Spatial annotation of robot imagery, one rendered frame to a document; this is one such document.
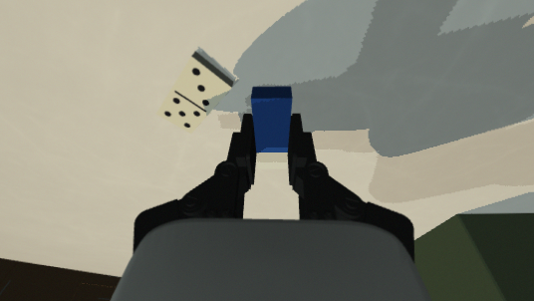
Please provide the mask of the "grey and cream domino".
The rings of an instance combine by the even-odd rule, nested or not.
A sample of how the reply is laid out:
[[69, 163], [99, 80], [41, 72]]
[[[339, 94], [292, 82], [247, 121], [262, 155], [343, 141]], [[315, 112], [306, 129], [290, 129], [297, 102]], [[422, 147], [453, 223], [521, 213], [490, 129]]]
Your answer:
[[156, 114], [192, 134], [233, 83], [195, 51]]

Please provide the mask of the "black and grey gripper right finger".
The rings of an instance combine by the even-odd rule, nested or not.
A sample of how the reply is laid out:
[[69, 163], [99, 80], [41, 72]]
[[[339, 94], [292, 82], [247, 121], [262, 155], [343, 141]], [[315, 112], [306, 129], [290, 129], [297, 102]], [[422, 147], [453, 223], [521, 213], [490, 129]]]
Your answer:
[[299, 194], [299, 219], [355, 221], [380, 227], [400, 240], [414, 263], [412, 222], [401, 213], [362, 201], [330, 177], [327, 167], [316, 159], [312, 133], [303, 133], [301, 114], [291, 116], [288, 170], [289, 185]]

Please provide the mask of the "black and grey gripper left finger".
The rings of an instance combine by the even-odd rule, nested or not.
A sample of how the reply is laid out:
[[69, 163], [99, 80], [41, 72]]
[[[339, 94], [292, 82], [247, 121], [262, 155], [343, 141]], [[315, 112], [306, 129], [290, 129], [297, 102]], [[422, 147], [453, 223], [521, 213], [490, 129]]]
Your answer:
[[136, 217], [133, 254], [141, 240], [164, 223], [186, 218], [243, 218], [244, 196], [254, 185], [256, 156], [253, 116], [244, 114], [240, 133], [232, 134], [227, 160], [216, 167], [212, 177], [182, 199], [149, 208]]

